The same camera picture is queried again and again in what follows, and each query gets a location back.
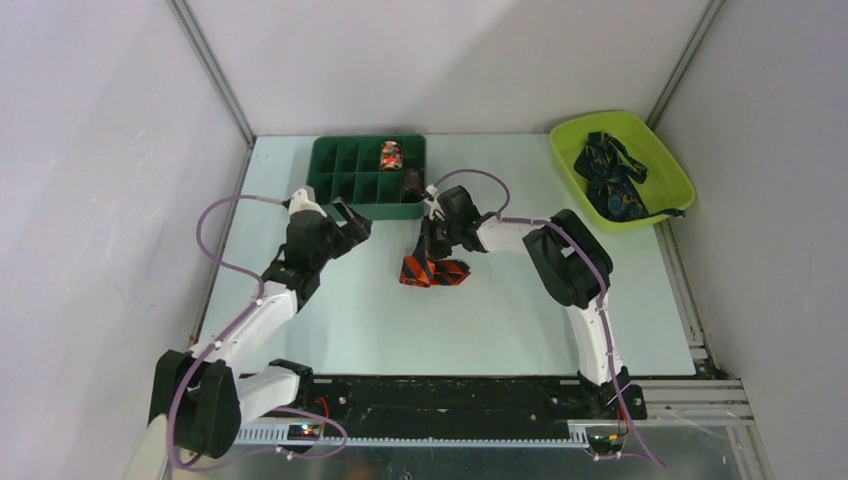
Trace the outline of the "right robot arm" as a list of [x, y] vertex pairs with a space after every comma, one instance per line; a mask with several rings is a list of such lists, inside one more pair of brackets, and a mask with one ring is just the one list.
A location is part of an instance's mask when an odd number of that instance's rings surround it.
[[462, 186], [426, 189], [418, 243], [403, 260], [399, 280], [415, 287], [456, 286], [471, 273], [453, 256], [461, 246], [478, 253], [525, 253], [546, 293], [568, 316], [578, 351], [585, 411], [630, 422], [647, 413], [618, 351], [608, 313], [613, 262], [577, 215], [564, 209], [548, 219], [481, 213]]

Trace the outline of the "orange navy striped tie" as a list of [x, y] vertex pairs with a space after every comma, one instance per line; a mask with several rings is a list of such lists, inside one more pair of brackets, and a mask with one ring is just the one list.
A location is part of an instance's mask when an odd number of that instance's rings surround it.
[[399, 282], [403, 285], [430, 288], [456, 286], [470, 275], [470, 267], [460, 260], [431, 261], [425, 257], [407, 256], [403, 259]]

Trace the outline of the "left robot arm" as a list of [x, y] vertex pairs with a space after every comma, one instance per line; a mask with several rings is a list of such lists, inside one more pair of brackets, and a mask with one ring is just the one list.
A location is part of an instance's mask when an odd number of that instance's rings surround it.
[[246, 365], [307, 304], [324, 267], [369, 239], [372, 222], [337, 198], [332, 205], [344, 220], [338, 224], [304, 189], [276, 203], [288, 214], [285, 241], [263, 273], [215, 260], [254, 280], [254, 297], [220, 332], [187, 351], [168, 350], [157, 362], [150, 418], [165, 420], [166, 458], [175, 468], [193, 470], [202, 457], [222, 457], [245, 424], [267, 413], [328, 420], [311, 368], [277, 359], [249, 374]]

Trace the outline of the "green compartment organizer tray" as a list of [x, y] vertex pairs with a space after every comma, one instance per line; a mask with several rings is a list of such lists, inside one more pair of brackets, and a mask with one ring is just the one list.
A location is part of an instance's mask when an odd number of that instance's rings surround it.
[[[402, 144], [400, 171], [379, 169], [380, 145], [386, 140]], [[316, 202], [336, 219], [341, 216], [331, 202], [343, 198], [371, 220], [414, 220], [423, 215], [424, 205], [401, 201], [402, 176], [409, 168], [421, 168], [425, 181], [427, 142], [420, 134], [322, 136], [313, 142], [306, 184], [314, 188]]]

